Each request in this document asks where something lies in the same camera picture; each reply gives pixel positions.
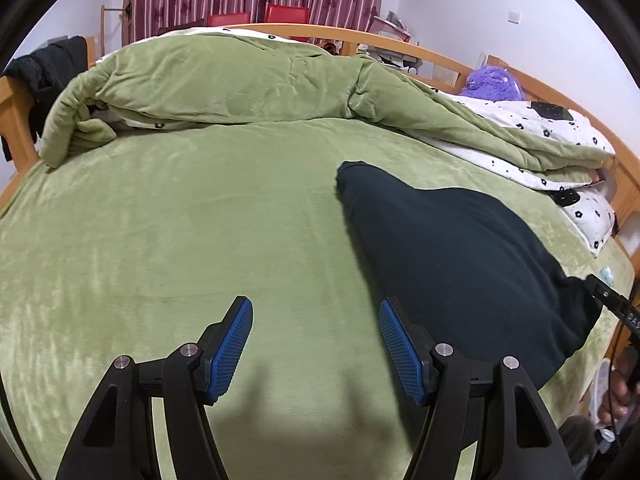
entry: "red chair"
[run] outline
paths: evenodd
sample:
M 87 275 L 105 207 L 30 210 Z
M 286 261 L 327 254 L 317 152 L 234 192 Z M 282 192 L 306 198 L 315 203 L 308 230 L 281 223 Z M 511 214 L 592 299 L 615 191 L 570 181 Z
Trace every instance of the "red chair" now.
M 207 27 L 224 27 L 225 25 L 242 25 L 251 22 L 248 12 L 233 12 L 231 14 L 211 14 L 207 18 Z
M 267 4 L 264 21 L 266 23 L 308 23 L 309 13 L 310 9 L 308 7 Z M 309 38 L 292 37 L 291 39 L 306 42 Z

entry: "wall outlet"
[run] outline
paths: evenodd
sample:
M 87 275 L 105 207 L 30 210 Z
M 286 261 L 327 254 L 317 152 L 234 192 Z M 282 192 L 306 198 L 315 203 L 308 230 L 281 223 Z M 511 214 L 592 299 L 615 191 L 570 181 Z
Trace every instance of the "wall outlet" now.
M 520 13 L 515 10 L 509 11 L 509 23 L 515 23 L 516 25 L 520 23 Z

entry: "blue grip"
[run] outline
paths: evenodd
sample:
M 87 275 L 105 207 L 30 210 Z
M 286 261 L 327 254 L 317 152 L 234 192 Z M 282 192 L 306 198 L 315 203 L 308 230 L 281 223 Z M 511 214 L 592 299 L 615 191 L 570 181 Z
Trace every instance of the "blue grip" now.
M 404 391 L 407 395 L 412 396 L 418 404 L 423 405 L 427 398 L 427 392 L 422 382 L 422 362 L 418 359 L 414 346 L 409 341 L 398 316 L 387 300 L 380 303 L 378 323 Z
M 218 352 L 211 360 L 211 382 L 207 388 L 207 398 L 212 402 L 226 394 L 229 389 L 253 323 L 254 307 L 251 301 L 244 300 Z

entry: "bedsheet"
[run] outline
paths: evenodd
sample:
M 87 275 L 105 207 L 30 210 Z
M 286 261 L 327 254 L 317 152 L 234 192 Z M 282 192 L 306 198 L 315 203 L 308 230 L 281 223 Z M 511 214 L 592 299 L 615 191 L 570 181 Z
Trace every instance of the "bedsheet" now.
M 361 120 L 119 136 L 56 170 L 38 163 L 0 213 L 0 369 L 44 479 L 116 356 L 164 357 L 238 294 L 254 303 L 254 328 L 228 393 L 207 409 L 230 478 L 402 478 L 411 449 L 380 343 L 379 294 L 335 195 L 344 160 L 414 187 L 495 196 L 568 274 L 609 265 L 615 288 L 630 290 L 615 242 L 594 260 L 547 196 Z M 542 389 L 556 422 L 615 324 L 604 312 Z M 171 479 L 161 402 L 154 413 Z
M 615 154 L 607 138 L 591 126 L 587 117 L 574 110 L 564 110 L 561 107 L 537 102 L 501 101 L 494 103 L 445 92 L 440 92 L 440 95 L 467 106 L 476 114 L 500 126 L 519 127 L 531 135 L 569 142 L 576 146 L 597 146 L 610 155 Z M 423 138 L 421 140 L 531 189 L 562 191 L 563 189 L 588 186 L 600 180 L 595 170 L 581 173 L 547 171 L 545 174 L 537 174 L 518 168 L 491 153 L 441 139 Z

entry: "pillow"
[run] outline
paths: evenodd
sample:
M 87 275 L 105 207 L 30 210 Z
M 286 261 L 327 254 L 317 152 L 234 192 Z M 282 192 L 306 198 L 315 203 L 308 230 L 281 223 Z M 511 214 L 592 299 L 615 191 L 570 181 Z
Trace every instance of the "pillow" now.
M 598 170 L 589 170 L 588 168 L 580 168 L 571 166 L 564 172 L 547 171 L 544 175 L 533 173 L 529 170 L 523 170 L 514 164 L 491 155 L 490 153 L 481 152 L 467 146 L 460 146 L 446 140 L 435 139 L 434 137 L 423 136 L 420 138 L 425 144 L 429 144 L 434 148 L 438 148 L 443 152 L 455 155 L 458 158 L 471 162 L 480 168 L 508 178 L 517 182 L 521 186 L 537 189 L 540 191 L 559 191 L 564 189 L 573 189 L 574 187 L 589 186 L 596 184 L 601 180 Z
M 616 221 L 611 204 L 594 186 L 551 195 L 578 231 L 591 254 L 598 256 L 609 240 Z
M 507 69 L 490 65 L 485 65 L 469 74 L 460 95 L 487 101 L 522 101 L 524 99 L 517 79 Z
M 441 92 L 446 98 L 465 105 L 482 118 L 505 128 L 519 128 L 528 134 L 558 142 L 598 148 L 614 155 L 607 138 L 591 126 L 589 119 L 575 110 L 536 101 L 482 100 Z
M 490 363 L 515 356 L 538 389 L 584 345 L 601 308 L 499 200 L 414 189 L 364 162 L 336 181 L 380 291 L 437 342 Z M 481 411 L 470 405 L 467 444 Z

